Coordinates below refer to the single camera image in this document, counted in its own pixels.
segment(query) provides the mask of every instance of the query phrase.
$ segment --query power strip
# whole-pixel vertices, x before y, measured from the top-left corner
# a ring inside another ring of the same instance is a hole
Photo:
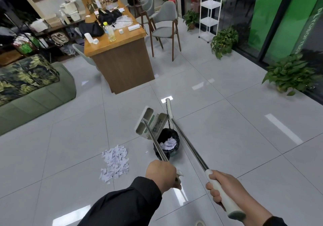
[[[140,24],[135,24],[135,25],[132,25],[132,26],[128,27],[129,31],[132,31],[132,30],[135,30],[135,29],[138,29],[138,28],[140,28]]]

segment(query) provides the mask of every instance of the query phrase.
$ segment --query green sofa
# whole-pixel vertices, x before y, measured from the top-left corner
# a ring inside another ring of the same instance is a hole
[[[0,68],[0,135],[76,96],[74,78],[40,54]]]

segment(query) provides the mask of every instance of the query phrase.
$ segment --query white tile floor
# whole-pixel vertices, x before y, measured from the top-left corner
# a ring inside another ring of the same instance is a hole
[[[118,95],[81,57],[65,62],[77,97],[0,137],[1,225],[76,226],[79,220],[57,219],[86,211],[143,176],[156,156],[134,126],[146,105],[166,111],[161,99],[168,96],[175,119],[210,168],[238,177],[287,224],[322,224],[323,106],[302,93],[286,97],[261,85],[265,71],[236,52],[217,60],[182,20],[179,32],[182,51],[175,39],[174,62],[171,40],[162,40],[164,50],[154,40],[153,58],[146,37],[156,79]],[[104,184],[100,154],[118,144],[128,149],[129,173]],[[171,162],[185,174],[183,190],[164,194],[151,225],[200,219],[207,226],[241,225],[210,200],[204,173],[184,142]]]

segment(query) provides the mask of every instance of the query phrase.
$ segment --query white chopstick handle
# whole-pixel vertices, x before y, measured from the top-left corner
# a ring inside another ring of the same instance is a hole
[[[224,192],[221,184],[217,180],[210,179],[209,175],[212,174],[212,170],[205,171],[205,175],[208,181],[213,185],[213,188],[220,192],[221,202],[228,214],[228,217],[234,220],[242,221],[245,218],[245,213],[240,207]]]

